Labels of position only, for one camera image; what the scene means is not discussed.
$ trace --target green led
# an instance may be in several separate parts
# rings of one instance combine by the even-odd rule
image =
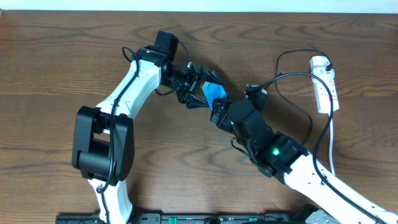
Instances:
[[[279,155],[279,150],[278,150],[277,148],[275,148],[275,149],[272,151],[272,153],[273,153],[273,155],[278,156],[278,155]]]

